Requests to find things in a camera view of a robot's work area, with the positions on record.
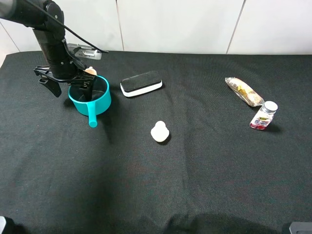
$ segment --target small white figurine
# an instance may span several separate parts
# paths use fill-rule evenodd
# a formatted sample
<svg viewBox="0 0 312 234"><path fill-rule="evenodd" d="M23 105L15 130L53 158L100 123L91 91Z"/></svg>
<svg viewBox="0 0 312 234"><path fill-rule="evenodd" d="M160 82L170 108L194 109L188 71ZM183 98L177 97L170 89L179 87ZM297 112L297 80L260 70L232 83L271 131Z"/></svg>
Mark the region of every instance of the small white figurine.
<svg viewBox="0 0 312 234"><path fill-rule="evenodd" d="M155 127L151 130L151 135L157 142L165 141L169 136L169 130L163 121L158 121Z"/></svg>

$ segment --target teal cup handle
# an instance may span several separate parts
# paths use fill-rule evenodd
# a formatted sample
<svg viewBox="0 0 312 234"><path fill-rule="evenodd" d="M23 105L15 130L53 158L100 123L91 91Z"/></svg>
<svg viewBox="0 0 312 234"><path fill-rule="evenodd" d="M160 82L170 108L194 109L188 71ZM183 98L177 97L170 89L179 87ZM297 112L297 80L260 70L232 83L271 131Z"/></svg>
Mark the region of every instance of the teal cup handle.
<svg viewBox="0 0 312 234"><path fill-rule="evenodd" d="M92 101L83 101L82 91L75 86L68 90L68 97L73 101L76 109L83 115L89 117L89 126L95 128L98 125L97 115L105 112L111 105L112 99L109 91L108 81L97 76L93 85Z"/></svg>
<svg viewBox="0 0 312 234"><path fill-rule="evenodd" d="M95 128L98 125L97 115L96 115L96 104L94 101L87 103L88 113L89 113L89 126Z"/></svg>

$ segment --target packaged snack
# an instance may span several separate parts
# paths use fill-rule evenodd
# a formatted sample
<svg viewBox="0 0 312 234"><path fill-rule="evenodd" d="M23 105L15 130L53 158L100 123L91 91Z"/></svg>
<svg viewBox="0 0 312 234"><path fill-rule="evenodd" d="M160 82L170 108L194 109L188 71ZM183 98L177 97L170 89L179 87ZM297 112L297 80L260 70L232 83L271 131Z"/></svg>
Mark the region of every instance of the packaged snack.
<svg viewBox="0 0 312 234"><path fill-rule="evenodd" d="M238 78L230 77L225 78L225 82L228 86L248 105L261 106L264 104L264 100L257 94L248 84L241 81Z"/></svg>

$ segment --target table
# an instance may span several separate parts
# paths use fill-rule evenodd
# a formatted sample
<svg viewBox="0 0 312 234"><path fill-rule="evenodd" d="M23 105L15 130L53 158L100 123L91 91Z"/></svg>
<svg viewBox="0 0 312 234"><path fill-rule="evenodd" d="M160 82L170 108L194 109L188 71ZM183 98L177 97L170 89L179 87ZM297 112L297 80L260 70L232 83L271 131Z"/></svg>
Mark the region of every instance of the table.
<svg viewBox="0 0 312 234"><path fill-rule="evenodd" d="M86 60L112 105L91 129L33 73L41 52L0 69L0 215L21 233L279 233L312 221L312 56L110 52ZM124 78L162 70L135 98ZM279 110L266 131L226 85L239 77ZM150 131L163 120L166 145Z"/></svg>

